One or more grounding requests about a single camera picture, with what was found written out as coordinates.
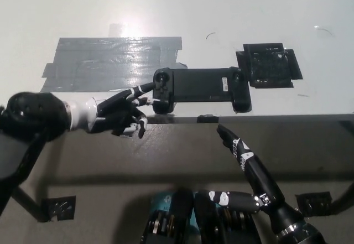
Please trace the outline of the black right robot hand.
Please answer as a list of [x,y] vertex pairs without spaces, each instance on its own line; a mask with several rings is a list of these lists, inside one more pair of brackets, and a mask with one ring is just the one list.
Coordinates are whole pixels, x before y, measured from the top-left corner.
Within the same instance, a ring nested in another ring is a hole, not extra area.
[[217,133],[238,162],[253,193],[236,191],[207,191],[207,197],[222,207],[232,210],[257,213],[270,212],[284,205],[285,197],[260,158],[246,143],[223,125],[218,125]]

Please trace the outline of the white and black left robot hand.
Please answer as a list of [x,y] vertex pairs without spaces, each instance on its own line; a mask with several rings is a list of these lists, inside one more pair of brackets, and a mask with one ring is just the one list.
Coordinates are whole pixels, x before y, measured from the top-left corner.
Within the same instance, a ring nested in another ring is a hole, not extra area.
[[131,137],[134,133],[142,138],[147,130],[148,119],[141,106],[168,108],[169,103],[144,94],[155,89],[151,82],[121,90],[109,98],[101,100],[91,97],[87,101],[65,102],[70,121],[69,131],[83,129],[89,134],[111,131],[115,136]]

